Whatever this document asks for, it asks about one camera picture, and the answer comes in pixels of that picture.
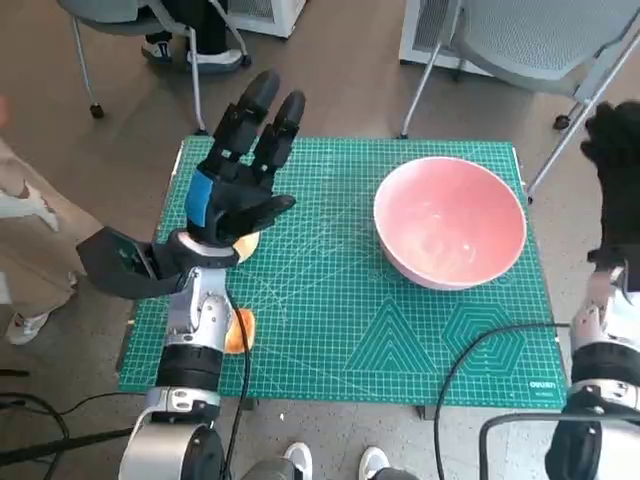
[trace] shoe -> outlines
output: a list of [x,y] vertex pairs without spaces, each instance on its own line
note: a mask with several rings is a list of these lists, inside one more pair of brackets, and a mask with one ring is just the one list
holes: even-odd
[[7,327],[5,338],[12,345],[29,343],[36,338],[40,329],[47,323],[50,314],[51,312],[47,312],[35,317],[23,318],[21,315],[14,313]]
[[169,42],[149,43],[145,40],[140,50],[150,63],[157,65],[169,65],[171,63]]
[[302,472],[302,480],[311,480],[313,465],[311,462],[311,450],[302,442],[296,442],[284,452],[284,458],[293,463]]
[[[242,52],[232,49],[217,55],[196,54],[198,59],[198,70],[203,73],[226,73],[233,72],[242,64]],[[187,52],[187,65],[191,69],[193,65],[193,52]]]
[[358,480],[369,480],[383,468],[389,468],[389,459],[378,447],[365,450],[358,468]]

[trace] gray floor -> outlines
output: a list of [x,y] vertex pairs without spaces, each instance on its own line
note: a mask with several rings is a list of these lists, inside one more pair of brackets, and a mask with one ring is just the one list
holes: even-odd
[[[231,76],[203,79],[209,125],[247,82],[267,67],[307,94],[303,135],[389,137],[397,133],[421,68],[400,66],[403,7],[385,0],[315,0],[287,42],[246,35],[254,66]],[[11,123],[2,134],[63,194],[106,224],[149,238],[160,213],[181,139],[193,129],[186,74],[151,70],[139,39],[85,31],[86,53],[97,95],[108,117],[87,111],[68,18],[55,2],[0,2],[0,94],[11,101]],[[640,59],[634,58],[611,87],[613,101],[638,95]],[[464,76],[460,84],[436,71],[419,105],[411,134],[425,138],[511,140],[531,178],[557,135],[550,125],[567,110],[565,99],[532,95],[495,80]],[[540,188],[533,218],[555,314],[567,320],[580,301],[589,272],[584,258],[598,241],[599,193],[591,167],[574,142]],[[28,368],[31,379],[6,382],[2,390],[40,394],[64,408],[85,395],[114,390],[114,363],[130,304],[81,284],[80,295],[55,314],[28,346],[0,347],[0,364]],[[234,404],[225,403],[223,437]],[[81,434],[129,425],[137,398],[86,406],[70,416]],[[477,477],[476,434],[488,409],[450,408],[443,420],[443,450],[449,479]],[[0,412],[0,448],[54,438],[42,418]],[[491,442],[492,478],[543,478],[548,429],[504,428]],[[436,478],[431,424],[409,407],[263,402],[243,420],[235,471],[279,454],[288,443],[312,447],[315,478],[355,478],[360,454],[378,444],[392,463],[420,479]],[[66,455],[56,478],[94,480],[117,475],[124,441]],[[0,470],[0,478],[39,479],[43,467],[26,464]]]

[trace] chair leg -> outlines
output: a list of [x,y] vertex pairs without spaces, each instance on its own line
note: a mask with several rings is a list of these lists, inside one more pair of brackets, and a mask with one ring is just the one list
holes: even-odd
[[[193,28],[189,28],[189,41],[191,43],[191,51],[198,51],[198,44],[196,39],[196,31]],[[202,120],[202,104],[200,103],[200,76],[198,74],[198,61],[195,58],[191,64],[191,82],[193,83],[193,108],[196,114],[196,121],[198,122],[197,134],[206,134],[207,130],[204,126],[204,120]]]
[[429,75],[431,74],[431,70],[433,69],[433,65],[436,63],[436,59],[438,58],[438,54],[440,53],[440,49],[442,48],[442,42],[438,42],[436,47],[433,49],[431,53],[431,58],[429,58],[429,63],[424,67],[424,73],[422,74],[422,78],[420,79],[420,83],[418,84],[418,89],[416,93],[413,95],[413,101],[411,102],[411,106],[409,107],[409,111],[407,112],[407,116],[404,118],[404,123],[402,124],[402,132],[400,133],[400,138],[407,138],[407,132],[409,131],[409,124],[411,123],[411,118],[413,117],[413,113],[418,106],[418,101],[420,100],[420,96],[422,95],[422,91],[424,90],[425,85],[427,84],[427,80],[429,79]]
[[78,53],[78,60],[80,61],[80,68],[82,69],[82,79],[84,80],[84,88],[87,91],[87,95],[89,96],[89,102],[91,102],[91,106],[89,110],[91,111],[91,116],[93,118],[102,118],[104,117],[104,111],[100,104],[96,101],[93,90],[91,90],[91,81],[89,80],[89,71],[87,69],[87,62],[84,59],[84,49],[82,48],[82,38],[80,37],[80,28],[78,27],[78,19],[76,17],[71,17],[71,26],[73,28],[73,35],[76,39],[76,51]]
[[591,106],[591,104],[587,104],[587,105],[578,104],[578,105],[582,107],[582,109],[580,110],[580,113],[576,116],[576,119],[569,125],[568,130],[564,132],[564,134],[562,135],[562,138],[556,145],[556,148],[553,149],[553,152],[551,152],[551,155],[549,155],[549,158],[547,159],[546,162],[544,162],[544,165],[542,166],[540,171],[536,174],[534,179],[531,181],[531,184],[527,188],[529,203],[531,203],[532,201],[531,199],[533,198],[533,192],[536,190],[536,188],[538,188],[538,185],[540,185],[540,182],[542,182],[545,175],[549,172],[549,169],[553,166],[553,163],[558,159],[558,157],[564,150],[564,147],[567,146],[567,143],[569,143],[569,140],[571,140],[571,137],[573,137],[573,134],[576,133],[578,128],[580,128],[582,123],[587,118],[587,114],[589,113],[589,110],[590,110],[589,107]]
[[573,137],[573,134],[578,130],[579,127],[582,126],[582,124],[587,118],[587,115],[589,114],[589,111],[591,110],[591,107],[598,102],[602,94],[605,92],[605,90],[611,83],[611,81],[614,79],[614,77],[617,75],[617,73],[620,71],[622,66],[625,64],[625,62],[631,55],[631,52],[633,52],[634,48],[636,48],[636,46],[639,43],[640,43],[640,30],[638,30],[638,32],[634,35],[634,37],[631,39],[629,44],[625,47],[624,51],[620,54],[620,56],[616,60],[616,63],[613,65],[613,67],[609,71],[609,74],[602,80],[602,83],[600,84],[596,92],[593,94],[593,97],[591,97],[590,101],[585,103],[585,105],[581,105],[580,113],[576,116],[575,120],[573,120],[569,129],[564,133],[564,135],[560,139],[560,142],[558,143],[556,148],[553,150],[553,152],[551,152],[551,155],[549,156],[547,161],[544,162],[544,165],[542,166],[540,171],[533,178],[531,184],[527,188],[527,195],[529,196],[530,203],[536,188],[538,188],[538,185],[540,185],[540,182],[542,182],[542,179],[545,177],[545,175],[547,174],[547,172],[549,171],[553,163],[558,158],[558,156],[560,156],[560,153],[562,153],[562,150],[564,150],[564,147],[567,145],[567,143],[569,143],[569,140],[571,140],[571,137]]

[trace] orange object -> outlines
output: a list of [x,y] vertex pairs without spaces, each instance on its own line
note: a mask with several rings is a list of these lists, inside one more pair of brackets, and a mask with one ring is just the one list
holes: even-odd
[[[256,339],[256,317],[253,312],[248,308],[241,308],[240,315],[242,315],[242,323],[247,331],[247,341],[249,344],[249,350],[253,348],[253,342]],[[242,330],[240,329],[240,322],[238,322],[238,316],[236,312],[233,312],[231,318],[231,327],[227,332],[227,336],[224,341],[225,353],[237,354],[244,352],[244,343],[242,341]]]

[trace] robotic hand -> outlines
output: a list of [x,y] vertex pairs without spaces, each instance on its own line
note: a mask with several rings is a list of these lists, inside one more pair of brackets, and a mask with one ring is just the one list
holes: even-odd
[[[602,242],[573,319],[572,385],[564,413],[640,412],[640,103],[598,106],[581,149],[602,187]],[[550,480],[632,478],[640,425],[560,422],[545,466]]]
[[272,187],[298,133],[302,92],[292,92],[264,128],[253,163],[240,162],[279,83],[274,72],[263,72],[227,108],[191,179],[185,229],[171,232],[166,243],[143,243],[105,228],[78,246],[87,275],[103,291],[130,299],[170,296],[155,387],[129,438],[121,480],[211,480],[229,473],[214,428],[225,337],[237,311],[226,270],[238,263],[233,244],[240,237],[273,225],[295,203],[274,196]]

